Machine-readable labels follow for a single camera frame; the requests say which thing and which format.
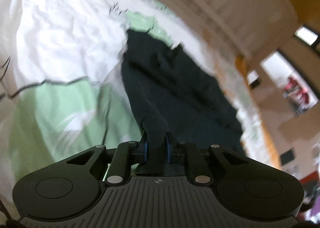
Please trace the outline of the white jellyfish print duvet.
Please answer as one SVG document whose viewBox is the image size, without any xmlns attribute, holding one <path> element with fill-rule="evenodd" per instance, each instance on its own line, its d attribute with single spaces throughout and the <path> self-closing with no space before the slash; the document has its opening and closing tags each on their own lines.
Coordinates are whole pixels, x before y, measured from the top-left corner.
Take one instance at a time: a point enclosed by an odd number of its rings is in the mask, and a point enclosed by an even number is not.
<svg viewBox="0 0 320 228">
<path fill-rule="evenodd" d="M 279 168 L 236 33 L 194 0 L 1 0 L 1 201 L 24 175 L 95 144 L 142 136 L 121 79 L 127 29 L 186 53 L 219 81 L 253 159 Z"/>
</svg>

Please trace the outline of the light wooden bed frame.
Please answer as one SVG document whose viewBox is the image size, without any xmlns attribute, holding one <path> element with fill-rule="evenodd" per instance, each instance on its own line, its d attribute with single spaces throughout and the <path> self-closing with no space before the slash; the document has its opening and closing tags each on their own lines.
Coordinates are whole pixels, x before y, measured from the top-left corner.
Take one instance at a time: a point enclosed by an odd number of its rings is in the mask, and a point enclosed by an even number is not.
<svg viewBox="0 0 320 228">
<path fill-rule="evenodd" d="M 150 24 L 157 36 L 181 43 L 215 76 L 242 123 L 242 144 L 254 159 L 280 167 L 275 140 L 265 128 L 246 79 L 250 61 L 269 54 L 298 24 L 289 0 L 131 0 L 129 23 Z"/>
</svg>

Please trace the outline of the red patterned clutter on shelf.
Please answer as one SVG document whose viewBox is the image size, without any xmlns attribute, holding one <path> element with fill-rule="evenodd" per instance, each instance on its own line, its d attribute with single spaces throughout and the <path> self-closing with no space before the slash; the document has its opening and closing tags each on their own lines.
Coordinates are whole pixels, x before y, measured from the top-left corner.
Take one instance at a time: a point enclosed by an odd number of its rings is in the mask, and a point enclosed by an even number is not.
<svg viewBox="0 0 320 228">
<path fill-rule="evenodd" d="M 293 75 L 287 77 L 283 91 L 284 98 L 289 102 L 296 115 L 306 113 L 319 101 L 314 92 Z"/>
</svg>

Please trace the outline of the dark navy zip hoodie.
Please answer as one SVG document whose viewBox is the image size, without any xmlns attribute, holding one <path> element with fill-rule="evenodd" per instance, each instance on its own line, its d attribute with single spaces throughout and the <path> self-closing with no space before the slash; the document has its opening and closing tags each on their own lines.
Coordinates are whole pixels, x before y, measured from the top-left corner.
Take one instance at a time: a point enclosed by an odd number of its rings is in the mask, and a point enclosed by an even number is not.
<svg viewBox="0 0 320 228">
<path fill-rule="evenodd" d="M 129 29 L 121 75 L 131 110 L 148 143 L 148 159 L 138 173 L 168 171 L 164 152 L 168 137 L 200 149 L 218 144 L 244 153 L 236 109 L 217 80 L 202 71 L 182 46 L 170 48 L 148 33 Z"/>
</svg>

